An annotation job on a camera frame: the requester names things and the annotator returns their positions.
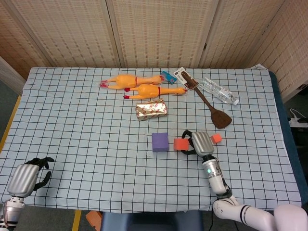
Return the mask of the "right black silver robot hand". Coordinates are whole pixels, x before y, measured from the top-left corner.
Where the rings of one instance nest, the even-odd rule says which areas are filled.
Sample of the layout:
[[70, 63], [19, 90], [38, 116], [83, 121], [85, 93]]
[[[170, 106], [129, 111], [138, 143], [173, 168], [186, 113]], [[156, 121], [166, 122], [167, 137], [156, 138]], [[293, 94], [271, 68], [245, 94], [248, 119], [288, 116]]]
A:
[[185, 130], [181, 138], [185, 139], [187, 137], [188, 140], [183, 143], [183, 147], [180, 147], [180, 151], [182, 151], [184, 154], [195, 154], [200, 158], [213, 154], [214, 146], [207, 132], [191, 132], [189, 130]]

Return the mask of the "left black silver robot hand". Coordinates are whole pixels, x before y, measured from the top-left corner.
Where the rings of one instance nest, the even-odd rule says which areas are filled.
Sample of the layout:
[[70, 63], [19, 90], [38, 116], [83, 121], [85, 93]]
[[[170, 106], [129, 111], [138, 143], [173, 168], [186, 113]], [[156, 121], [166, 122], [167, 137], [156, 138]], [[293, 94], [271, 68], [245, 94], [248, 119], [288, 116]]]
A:
[[37, 183], [40, 170], [45, 167], [49, 169], [49, 162], [54, 162], [51, 157], [34, 158], [24, 164], [19, 165], [11, 179], [8, 187], [8, 193], [11, 196], [26, 198], [33, 191], [44, 187], [51, 178], [51, 171], [48, 171], [43, 181]]

